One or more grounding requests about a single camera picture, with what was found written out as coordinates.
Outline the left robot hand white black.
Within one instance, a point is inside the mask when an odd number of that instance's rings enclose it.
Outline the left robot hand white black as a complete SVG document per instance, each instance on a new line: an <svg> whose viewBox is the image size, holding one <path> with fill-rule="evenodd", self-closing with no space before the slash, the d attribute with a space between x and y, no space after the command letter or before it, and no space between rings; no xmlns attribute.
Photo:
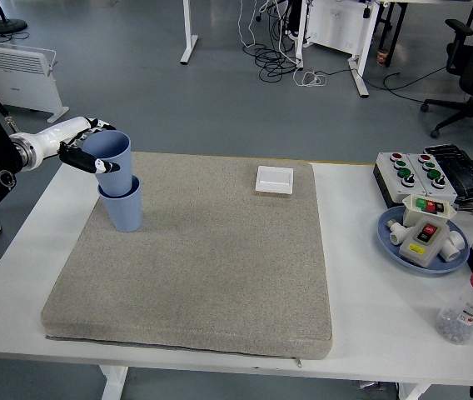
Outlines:
<svg viewBox="0 0 473 400"><path fill-rule="evenodd" d="M63 163L86 173L118 172L121 170L119 163L104 161L101 156L93 156L73 145L86 133L96 133L111 128L112 125L97 118L75 117L39 133L22 135L27 142L25 145L27 161L22 170L31 171L39 167L44 159L59 156Z"/></svg>

